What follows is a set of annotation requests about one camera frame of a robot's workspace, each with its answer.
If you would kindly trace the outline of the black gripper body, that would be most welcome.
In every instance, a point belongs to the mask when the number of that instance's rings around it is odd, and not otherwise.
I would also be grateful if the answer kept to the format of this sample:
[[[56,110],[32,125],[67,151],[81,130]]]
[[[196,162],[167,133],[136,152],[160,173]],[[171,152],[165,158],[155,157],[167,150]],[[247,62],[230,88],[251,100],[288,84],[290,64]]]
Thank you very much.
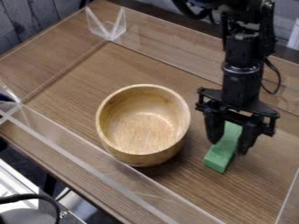
[[[196,109],[203,113],[205,104],[216,102],[225,122],[235,123],[236,125],[239,125],[239,120],[244,116],[263,116],[264,125],[260,135],[272,136],[276,131],[276,120],[280,115],[259,99],[260,88],[263,86],[264,64],[254,63],[246,66],[235,66],[234,64],[224,63],[221,70],[221,89],[205,87],[197,89],[199,101],[196,102]]]

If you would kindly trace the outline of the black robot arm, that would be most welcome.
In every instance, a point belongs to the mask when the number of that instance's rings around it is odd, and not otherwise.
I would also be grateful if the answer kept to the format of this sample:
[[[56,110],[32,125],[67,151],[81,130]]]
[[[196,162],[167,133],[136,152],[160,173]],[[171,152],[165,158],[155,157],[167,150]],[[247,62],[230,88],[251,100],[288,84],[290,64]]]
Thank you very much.
[[[242,127],[238,152],[247,154],[258,137],[276,132],[279,112],[260,100],[264,68],[272,67],[275,52],[274,0],[172,0],[184,16],[195,20],[220,14],[221,88],[197,90],[196,109],[204,115],[207,137],[216,143],[224,135],[224,123]]]

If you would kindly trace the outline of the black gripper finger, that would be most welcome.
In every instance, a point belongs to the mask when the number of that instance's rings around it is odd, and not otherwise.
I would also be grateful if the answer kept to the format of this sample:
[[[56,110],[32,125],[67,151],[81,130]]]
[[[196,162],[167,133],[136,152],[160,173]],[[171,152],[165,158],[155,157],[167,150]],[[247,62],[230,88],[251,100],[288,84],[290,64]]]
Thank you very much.
[[[263,133],[264,117],[243,117],[238,124],[242,126],[242,133],[238,139],[238,154],[246,155],[254,146],[259,135]]]
[[[216,102],[208,102],[203,110],[207,138],[216,144],[224,135],[224,115]]]

